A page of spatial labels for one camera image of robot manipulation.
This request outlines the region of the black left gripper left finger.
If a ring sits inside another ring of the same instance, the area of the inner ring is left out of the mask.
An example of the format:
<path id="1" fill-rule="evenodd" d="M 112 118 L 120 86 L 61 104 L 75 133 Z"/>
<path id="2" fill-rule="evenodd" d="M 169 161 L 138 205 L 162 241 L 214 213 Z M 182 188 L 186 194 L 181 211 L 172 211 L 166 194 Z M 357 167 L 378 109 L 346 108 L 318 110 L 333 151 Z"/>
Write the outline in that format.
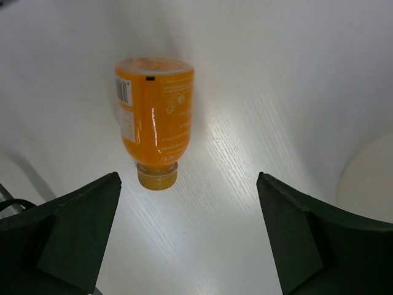
<path id="1" fill-rule="evenodd" d="M 35 205 L 2 187 L 1 294 L 93 294 L 121 188 L 112 172 Z"/>

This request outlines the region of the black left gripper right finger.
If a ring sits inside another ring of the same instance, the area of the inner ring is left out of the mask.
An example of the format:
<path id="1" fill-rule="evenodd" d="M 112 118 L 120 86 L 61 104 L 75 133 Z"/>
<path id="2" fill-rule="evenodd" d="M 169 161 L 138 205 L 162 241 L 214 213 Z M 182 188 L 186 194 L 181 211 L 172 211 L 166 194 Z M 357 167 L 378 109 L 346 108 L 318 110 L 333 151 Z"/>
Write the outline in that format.
<path id="1" fill-rule="evenodd" d="M 257 190 L 283 294 L 392 294 L 392 224 L 260 173 Z"/>

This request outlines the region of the white cylindrical bin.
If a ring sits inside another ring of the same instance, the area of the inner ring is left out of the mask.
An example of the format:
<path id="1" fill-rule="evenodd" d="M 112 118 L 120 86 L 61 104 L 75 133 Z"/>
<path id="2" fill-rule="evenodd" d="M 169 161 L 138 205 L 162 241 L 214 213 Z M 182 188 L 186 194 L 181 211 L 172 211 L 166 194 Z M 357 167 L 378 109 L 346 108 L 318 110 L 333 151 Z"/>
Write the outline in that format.
<path id="1" fill-rule="evenodd" d="M 346 167 L 337 185 L 337 206 L 392 222 L 392 134 L 363 148 Z"/>

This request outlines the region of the orange juice bottle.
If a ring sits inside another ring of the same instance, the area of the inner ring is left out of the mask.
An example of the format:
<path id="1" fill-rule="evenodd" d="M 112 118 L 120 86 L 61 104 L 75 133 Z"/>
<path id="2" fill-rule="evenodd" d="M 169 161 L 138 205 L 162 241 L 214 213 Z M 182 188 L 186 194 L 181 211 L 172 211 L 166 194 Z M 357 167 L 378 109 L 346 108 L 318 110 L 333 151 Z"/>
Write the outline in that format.
<path id="1" fill-rule="evenodd" d="M 165 190 L 190 142 L 194 69 L 169 58 L 129 58 L 116 64 L 115 78 L 120 134 L 139 183 Z"/>

